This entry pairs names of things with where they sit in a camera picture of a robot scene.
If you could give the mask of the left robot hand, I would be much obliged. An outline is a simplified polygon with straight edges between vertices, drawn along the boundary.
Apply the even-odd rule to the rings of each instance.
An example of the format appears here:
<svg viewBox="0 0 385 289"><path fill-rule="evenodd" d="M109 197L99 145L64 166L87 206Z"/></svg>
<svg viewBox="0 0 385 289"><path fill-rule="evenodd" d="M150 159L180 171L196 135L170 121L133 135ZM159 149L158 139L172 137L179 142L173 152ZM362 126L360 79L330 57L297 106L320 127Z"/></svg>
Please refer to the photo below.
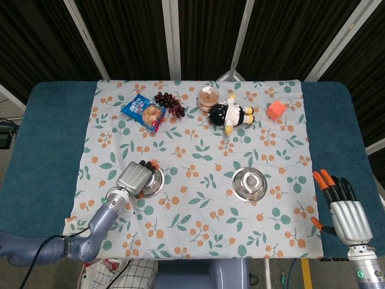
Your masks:
<svg viewBox="0 0 385 289"><path fill-rule="evenodd" d="M120 174L116 186L128 192L130 196L150 196L155 194L163 182L162 173L151 162L131 161Z"/></svg>

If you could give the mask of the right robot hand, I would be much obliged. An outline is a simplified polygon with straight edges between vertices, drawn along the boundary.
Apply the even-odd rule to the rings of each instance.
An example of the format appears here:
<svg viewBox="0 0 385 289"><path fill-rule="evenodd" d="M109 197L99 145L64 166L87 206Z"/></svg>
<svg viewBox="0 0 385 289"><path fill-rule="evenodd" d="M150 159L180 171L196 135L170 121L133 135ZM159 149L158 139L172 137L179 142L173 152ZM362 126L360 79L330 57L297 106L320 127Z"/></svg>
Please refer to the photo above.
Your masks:
<svg viewBox="0 0 385 289"><path fill-rule="evenodd" d="M312 217L315 228L336 236L347 246L368 244L373 238L371 227L349 181L331 176L324 169L314 171L313 178L324 194L333 221L333 226L326 226Z"/></svg>

